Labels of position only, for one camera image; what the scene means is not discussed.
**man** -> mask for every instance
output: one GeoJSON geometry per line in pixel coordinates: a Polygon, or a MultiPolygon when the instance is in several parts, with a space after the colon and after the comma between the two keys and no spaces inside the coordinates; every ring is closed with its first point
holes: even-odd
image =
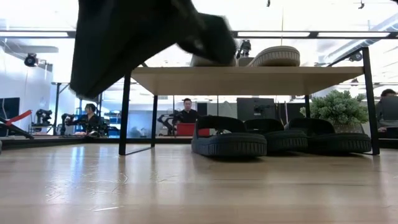
{"type": "MultiPolygon", "coordinates": [[[[388,96],[396,96],[396,92],[391,89],[386,89],[381,93],[381,98],[385,98],[388,96]]],[[[397,122],[395,121],[385,121],[382,114],[382,101],[379,101],[376,104],[376,118],[377,118],[377,127],[379,128],[379,132],[386,132],[389,126],[397,126],[397,122]]]]}
{"type": "Polygon", "coordinates": [[[95,105],[92,103],[88,103],[85,107],[86,114],[82,115],[76,121],[70,122],[69,118],[65,120],[65,123],[70,125],[78,125],[81,124],[83,127],[83,131],[86,133],[90,133],[98,128],[101,123],[101,118],[95,114],[95,105]]]}
{"type": "Polygon", "coordinates": [[[184,110],[182,110],[173,119],[173,124],[176,123],[196,123],[199,118],[197,111],[192,109],[192,101],[189,98],[184,99],[184,110]]]}

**table surface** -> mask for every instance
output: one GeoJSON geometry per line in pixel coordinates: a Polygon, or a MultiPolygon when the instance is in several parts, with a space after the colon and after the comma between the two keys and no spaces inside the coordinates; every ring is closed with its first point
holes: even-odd
{"type": "Polygon", "coordinates": [[[363,67],[160,67],[131,76],[154,95],[308,95],[363,74],[363,67]]]}

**red object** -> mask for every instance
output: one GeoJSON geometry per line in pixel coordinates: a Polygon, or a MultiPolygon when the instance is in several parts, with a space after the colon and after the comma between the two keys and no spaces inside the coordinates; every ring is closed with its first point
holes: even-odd
{"type": "MultiPolygon", "coordinates": [[[[193,136],[195,130],[195,124],[190,123],[179,123],[177,124],[177,135],[178,136],[193,136]]],[[[199,136],[209,136],[210,129],[200,129],[198,132],[199,136]]]]}
{"type": "Polygon", "coordinates": [[[7,126],[10,126],[10,125],[12,125],[13,122],[19,121],[20,119],[24,119],[24,118],[26,118],[27,116],[29,116],[29,115],[31,115],[31,114],[32,114],[32,111],[31,111],[31,110],[26,111],[25,113],[23,113],[23,114],[21,114],[21,115],[18,115],[18,116],[16,116],[16,117],[13,117],[13,118],[9,119],[9,120],[7,121],[7,123],[6,123],[6,125],[7,125],[7,126]]]}

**ceiling light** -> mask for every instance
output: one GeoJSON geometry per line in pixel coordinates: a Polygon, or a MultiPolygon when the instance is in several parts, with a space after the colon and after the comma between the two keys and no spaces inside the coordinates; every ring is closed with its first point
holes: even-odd
{"type": "Polygon", "coordinates": [[[307,37],[309,32],[238,32],[238,37],[307,37]]]}
{"type": "Polygon", "coordinates": [[[0,37],[69,37],[67,32],[0,32],[0,37]]]}
{"type": "Polygon", "coordinates": [[[320,32],[318,37],[386,37],[389,32],[320,32]]]}

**potted plant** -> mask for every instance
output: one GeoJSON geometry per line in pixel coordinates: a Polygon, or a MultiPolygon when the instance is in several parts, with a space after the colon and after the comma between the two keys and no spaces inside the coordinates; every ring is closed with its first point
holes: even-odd
{"type": "MultiPolygon", "coordinates": [[[[310,103],[311,118],[329,121],[337,133],[362,133],[361,124],[368,122],[368,109],[361,105],[363,95],[351,97],[349,91],[331,91],[325,97],[314,97],[310,103]]],[[[300,112],[305,115],[305,108],[300,112]]]]}

